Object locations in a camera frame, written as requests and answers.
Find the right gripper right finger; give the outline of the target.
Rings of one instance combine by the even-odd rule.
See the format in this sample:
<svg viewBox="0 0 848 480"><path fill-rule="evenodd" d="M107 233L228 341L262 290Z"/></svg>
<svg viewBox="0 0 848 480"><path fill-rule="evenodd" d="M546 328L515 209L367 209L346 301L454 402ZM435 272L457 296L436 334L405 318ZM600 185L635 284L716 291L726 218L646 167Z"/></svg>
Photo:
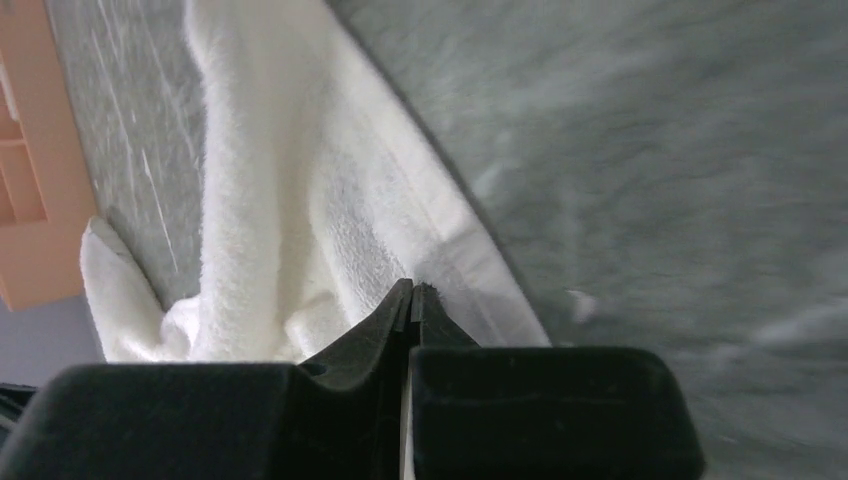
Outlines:
<svg viewBox="0 0 848 480"><path fill-rule="evenodd" d="M412 296L410 454L418 479L699 479L678 381L629 347L483 347L436 289Z"/></svg>

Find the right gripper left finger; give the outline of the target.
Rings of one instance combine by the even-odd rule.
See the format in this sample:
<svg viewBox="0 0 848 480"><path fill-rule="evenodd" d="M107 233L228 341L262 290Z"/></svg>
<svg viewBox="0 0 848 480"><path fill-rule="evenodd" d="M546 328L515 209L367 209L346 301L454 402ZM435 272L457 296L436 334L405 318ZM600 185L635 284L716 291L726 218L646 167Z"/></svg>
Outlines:
<svg viewBox="0 0 848 480"><path fill-rule="evenodd" d="M5 479L399 479L412 283L307 361L98 364L30 400Z"/></svg>

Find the cream white towel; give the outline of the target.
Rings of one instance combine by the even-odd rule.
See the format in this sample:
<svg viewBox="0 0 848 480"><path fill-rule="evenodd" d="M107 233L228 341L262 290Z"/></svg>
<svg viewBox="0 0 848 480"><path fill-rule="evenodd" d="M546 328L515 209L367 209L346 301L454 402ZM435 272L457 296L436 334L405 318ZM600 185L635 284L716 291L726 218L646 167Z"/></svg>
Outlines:
<svg viewBox="0 0 848 480"><path fill-rule="evenodd" d="M200 291L163 310L117 233L82 237L108 362L300 361L401 278L486 345L548 337L435 148L321 1L190 1L206 107Z"/></svg>

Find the orange plastic file organizer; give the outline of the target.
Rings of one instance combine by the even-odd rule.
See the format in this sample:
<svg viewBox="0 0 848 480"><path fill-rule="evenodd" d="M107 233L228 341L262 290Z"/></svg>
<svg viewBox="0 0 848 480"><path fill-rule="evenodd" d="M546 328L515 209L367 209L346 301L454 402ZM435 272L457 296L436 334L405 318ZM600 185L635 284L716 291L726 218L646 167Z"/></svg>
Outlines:
<svg viewBox="0 0 848 480"><path fill-rule="evenodd" d="M42 1L1 4L1 298L12 311L83 289L97 212Z"/></svg>

